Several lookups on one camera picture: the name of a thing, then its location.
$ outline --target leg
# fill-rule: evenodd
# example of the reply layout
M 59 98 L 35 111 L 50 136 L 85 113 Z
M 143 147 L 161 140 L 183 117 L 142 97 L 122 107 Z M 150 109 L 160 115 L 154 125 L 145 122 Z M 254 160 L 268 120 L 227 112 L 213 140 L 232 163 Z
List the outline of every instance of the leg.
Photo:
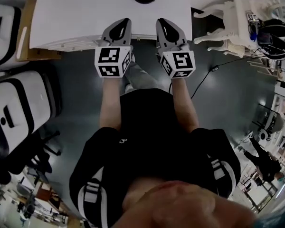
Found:
M 164 90 L 164 87 L 157 82 L 155 78 L 150 76 L 146 71 L 142 70 L 137 63 L 131 61 L 128 70 L 124 74 L 134 89 L 153 89 L 158 88 Z
M 226 51 L 228 48 L 225 43 L 221 47 L 209 47 L 207 51 L 216 50 L 216 51 Z
M 196 18 L 204 18 L 207 17 L 208 15 L 212 14 L 213 12 L 215 12 L 216 10 L 224 10 L 225 5 L 224 4 L 215 4 L 209 7 L 206 7 L 204 9 L 203 13 L 194 13 L 193 16 Z
M 50 141 L 52 138 L 56 137 L 56 136 L 59 136 L 60 135 L 60 132 L 59 131 L 56 131 L 54 132 L 53 135 L 49 136 L 49 137 L 46 137 L 42 140 L 43 143 L 47 143 L 48 141 Z
M 267 152 L 262 149 L 262 147 L 258 144 L 258 142 L 254 138 L 251 138 L 250 141 L 253 147 L 256 149 L 256 152 L 258 153 L 258 156 L 260 158 L 262 158 L 263 156 L 266 156 L 266 157 L 268 156 Z
M 223 28 L 218 28 L 218 29 L 216 29 L 215 31 L 213 31 L 213 32 L 207 32 L 207 35 L 211 35 L 211 34 L 213 34 L 213 33 L 219 33 L 219 32 L 221 32 L 221 31 L 223 31 L 224 29 Z
M 244 155 L 247 157 L 247 159 L 249 159 L 255 166 L 259 166 L 260 160 L 258 157 L 252 155 L 251 153 L 249 153 L 248 151 L 244 152 Z
M 226 32 L 226 30 L 223 30 L 219 33 L 211 33 L 210 35 L 207 36 L 195 38 L 193 42 L 194 44 L 198 44 L 205 40 L 213 40 L 213 41 L 227 40 L 230 39 L 230 36 L 231 36 L 230 33 Z
M 127 84 L 125 87 L 124 93 L 127 94 L 127 93 L 134 91 L 134 90 L 135 89 L 133 88 L 133 86 L 131 84 Z
M 42 146 L 43 146 L 43 148 L 44 148 L 45 150 L 49 151 L 50 153 L 52 153 L 52 154 L 55 155 L 55 156 L 60 156 L 60 155 L 61 155 L 61 152 L 60 152 L 60 151 L 55 152 L 55 151 L 53 151 L 50 147 L 48 147 L 46 144 L 43 144 Z
M 231 51 L 228 51 L 228 50 L 224 52 L 224 55 L 227 55 L 227 54 L 230 54 L 230 55 L 233 55 L 233 56 L 236 56 L 236 57 L 240 57 L 240 58 L 243 57 L 243 56 L 240 56 L 238 53 L 231 52 Z

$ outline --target person standing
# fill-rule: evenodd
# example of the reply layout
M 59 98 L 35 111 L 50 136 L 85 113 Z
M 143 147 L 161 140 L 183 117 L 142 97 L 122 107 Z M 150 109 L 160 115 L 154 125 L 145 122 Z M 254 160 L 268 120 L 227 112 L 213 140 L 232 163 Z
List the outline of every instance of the person standing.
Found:
M 252 155 L 247 150 L 244 150 L 244 155 L 256 166 L 261 179 L 267 182 L 271 182 L 274 179 L 282 181 L 284 179 L 284 174 L 280 171 L 281 165 L 276 157 L 263 150 L 253 137 L 250 138 L 250 141 L 259 157 Z

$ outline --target cardboard box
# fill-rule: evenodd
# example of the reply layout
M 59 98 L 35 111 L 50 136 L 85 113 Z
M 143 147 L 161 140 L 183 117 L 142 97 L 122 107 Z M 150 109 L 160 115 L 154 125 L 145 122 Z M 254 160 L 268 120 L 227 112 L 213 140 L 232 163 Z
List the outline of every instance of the cardboard box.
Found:
M 37 61 L 49 59 L 61 59 L 60 51 L 50 51 L 46 49 L 29 49 L 30 29 L 37 0 L 26 0 L 22 10 L 16 47 L 16 60 Z

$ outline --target person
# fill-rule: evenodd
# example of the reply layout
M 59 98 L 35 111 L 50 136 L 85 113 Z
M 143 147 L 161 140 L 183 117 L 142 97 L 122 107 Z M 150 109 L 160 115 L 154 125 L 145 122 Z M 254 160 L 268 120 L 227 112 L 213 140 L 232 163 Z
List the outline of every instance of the person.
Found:
M 122 96 L 119 78 L 104 79 L 100 129 L 69 181 L 89 226 L 157 227 L 160 210 L 178 215 L 175 222 L 196 212 L 188 222 L 201 227 L 250 224 L 252 212 L 225 199 L 239 182 L 239 160 L 222 129 L 200 128 L 185 79 L 172 79 L 171 95 L 135 60 L 125 76 L 130 84 Z
M 273 181 L 274 178 L 278 181 L 282 181 L 284 174 L 280 171 L 281 165 L 276 157 L 274 157 L 270 152 L 263 150 L 253 137 L 250 138 L 250 141 L 259 157 L 252 155 L 246 150 L 244 150 L 244 155 L 256 166 L 261 179 L 267 182 Z

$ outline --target black cable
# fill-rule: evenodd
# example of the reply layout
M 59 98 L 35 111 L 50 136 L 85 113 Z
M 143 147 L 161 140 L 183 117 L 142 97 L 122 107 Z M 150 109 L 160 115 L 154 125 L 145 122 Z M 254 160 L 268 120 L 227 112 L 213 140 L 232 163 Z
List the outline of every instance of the black cable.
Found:
M 200 85 L 205 81 L 206 77 L 208 76 L 208 74 L 211 72 L 211 71 L 215 71 L 219 66 L 222 66 L 222 65 L 225 65 L 225 64 L 228 64 L 228 63 L 232 63 L 232 62 L 235 62 L 235 61 L 240 61 L 240 60 L 243 60 L 243 59 L 249 59 L 249 58 L 261 58 L 261 57 L 257 57 L 259 55 L 263 55 L 262 54 L 258 54 L 258 55 L 255 55 L 255 56 L 250 56 L 250 57 L 244 57 L 244 58 L 240 58 L 240 59 L 236 59 L 236 60 L 233 60 L 233 61 L 229 61 L 229 62 L 226 62 L 226 63 L 222 63 L 222 64 L 219 64 L 219 65 L 215 65 L 214 67 L 210 68 L 210 70 L 208 71 L 208 73 L 206 74 L 206 76 L 203 78 L 203 80 L 200 82 L 200 84 L 196 87 L 193 95 L 191 96 L 191 99 L 194 97 L 195 93 L 197 92 L 197 90 L 199 89 Z

